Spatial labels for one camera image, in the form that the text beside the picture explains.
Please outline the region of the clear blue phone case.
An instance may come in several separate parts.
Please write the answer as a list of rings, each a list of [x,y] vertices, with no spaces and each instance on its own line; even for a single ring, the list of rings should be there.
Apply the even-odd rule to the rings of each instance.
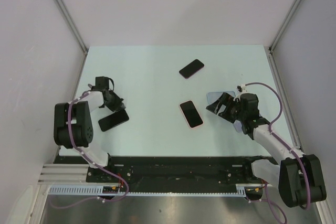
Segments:
[[[213,104],[216,100],[218,100],[224,92],[228,93],[229,95],[233,97],[236,96],[234,91],[209,92],[206,95],[208,105]]]

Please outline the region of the lilac phone case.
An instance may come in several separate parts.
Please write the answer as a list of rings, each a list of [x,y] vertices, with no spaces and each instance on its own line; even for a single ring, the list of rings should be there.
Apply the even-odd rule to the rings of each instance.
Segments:
[[[240,121],[236,120],[234,123],[233,123],[233,126],[235,128],[235,130],[239,133],[239,132],[242,132],[242,124]]]

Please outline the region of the black smartphone pink edge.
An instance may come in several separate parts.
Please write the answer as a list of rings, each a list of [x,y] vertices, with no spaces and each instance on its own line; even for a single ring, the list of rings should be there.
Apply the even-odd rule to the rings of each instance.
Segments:
[[[202,68],[204,68],[204,64],[198,60],[195,59],[192,62],[190,62],[188,65],[186,65],[184,68],[182,68],[179,71],[179,74],[184,78],[188,79],[194,74],[196,74],[198,71],[200,71]]]

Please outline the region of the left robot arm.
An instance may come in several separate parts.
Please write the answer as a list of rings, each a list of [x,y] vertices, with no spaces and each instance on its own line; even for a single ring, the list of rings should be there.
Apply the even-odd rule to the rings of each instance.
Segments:
[[[111,111],[98,120],[100,130],[106,132],[129,120],[123,99],[114,92],[110,77],[95,77],[95,84],[71,102],[58,103],[54,110],[54,141],[58,146],[73,149],[105,182],[115,178],[116,169],[108,164],[109,154],[92,143],[94,129],[91,113],[107,108]]]

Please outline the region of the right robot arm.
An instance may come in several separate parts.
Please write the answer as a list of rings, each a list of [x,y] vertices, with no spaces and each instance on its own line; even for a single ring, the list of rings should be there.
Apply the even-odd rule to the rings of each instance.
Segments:
[[[235,98],[227,92],[206,109],[230,123],[241,123],[242,132],[263,146],[276,161],[252,161],[242,169],[243,179],[254,183],[263,179],[279,191],[287,207],[308,206],[327,198],[320,160],[282,140],[270,127],[270,122],[259,112],[256,94],[243,93]]]

